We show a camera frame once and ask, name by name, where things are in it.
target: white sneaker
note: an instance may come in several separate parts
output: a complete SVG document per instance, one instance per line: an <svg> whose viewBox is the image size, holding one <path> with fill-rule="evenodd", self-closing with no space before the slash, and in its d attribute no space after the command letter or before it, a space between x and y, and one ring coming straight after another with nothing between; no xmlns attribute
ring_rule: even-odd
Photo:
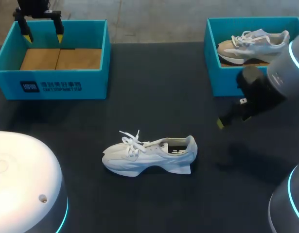
<svg viewBox="0 0 299 233"><path fill-rule="evenodd" d="M266 33L262 29L246 31L242 36L232 36L231 40L220 43L217 53L224 60L238 65L252 58L270 63L288 46L289 40L288 31L279 34Z"/></svg>
<svg viewBox="0 0 299 233"><path fill-rule="evenodd" d="M109 170L130 177L138 176L150 166L159 166L171 173L191 173L190 164L197 155L197 144L192 136L140 142L139 132L135 137L121 132L129 138L123 137L123 143L104 151L102 161Z"/></svg>

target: shoe insole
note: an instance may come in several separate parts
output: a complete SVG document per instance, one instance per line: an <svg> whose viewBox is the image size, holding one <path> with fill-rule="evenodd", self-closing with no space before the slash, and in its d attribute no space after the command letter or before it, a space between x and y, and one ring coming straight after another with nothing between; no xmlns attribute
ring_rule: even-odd
<svg viewBox="0 0 299 233"><path fill-rule="evenodd" d="M168 153L169 154L183 154L186 151L187 146L169 146Z"/></svg>

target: cyan box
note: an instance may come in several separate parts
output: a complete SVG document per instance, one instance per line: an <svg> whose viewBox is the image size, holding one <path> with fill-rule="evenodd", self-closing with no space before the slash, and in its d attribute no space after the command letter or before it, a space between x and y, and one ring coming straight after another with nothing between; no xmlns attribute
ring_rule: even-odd
<svg viewBox="0 0 299 233"><path fill-rule="evenodd" d="M34 42L29 43L14 22L0 50L0 88L8 100L106 98L111 50L106 20L62 21L65 31L61 44L53 21L27 23ZM102 49L100 68L19 70L30 48Z"/></svg>
<svg viewBox="0 0 299 233"><path fill-rule="evenodd" d="M217 54L217 45L231 36L244 31L263 29L268 33L288 30L291 41L299 35L298 17L241 17L208 18L204 37L204 55L214 96L242 96L237 89L236 76L243 67L222 67ZM259 67L266 73L267 67Z"/></svg>

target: gray floor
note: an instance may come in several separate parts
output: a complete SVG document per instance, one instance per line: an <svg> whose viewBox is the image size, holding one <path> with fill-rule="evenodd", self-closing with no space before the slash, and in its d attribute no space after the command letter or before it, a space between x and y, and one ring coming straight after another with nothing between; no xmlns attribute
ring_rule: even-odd
<svg viewBox="0 0 299 233"><path fill-rule="evenodd" d="M299 16L299 0L51 0L63 19L107 19L112 43L201 41L208 17ZM0 0L0 44L16 0Z"/></svg>

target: shoe tongue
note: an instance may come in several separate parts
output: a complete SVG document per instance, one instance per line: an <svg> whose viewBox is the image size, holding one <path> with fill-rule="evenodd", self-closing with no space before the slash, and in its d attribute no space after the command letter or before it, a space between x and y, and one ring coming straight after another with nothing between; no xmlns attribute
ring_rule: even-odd
<svg viewBox="0 0 299 233"><path fill-rule="evenodd" d="M168 151L168 143L166 143L166 142L161 142L161 143L159 143L159 147L160 147L160 149L164 152L164 153L169 153L169 151Z"/></svg>
<svg viewBox="0 0 299 233"><path fill-rule="evenodd" d="M251 37L251 38L254 39L256 37L260 37L260 36L263 36L263 35L267 35L267 33L264 32L263 29L259 29L259 30L256 30L256 31L245 34L245 37Z"/></svg>

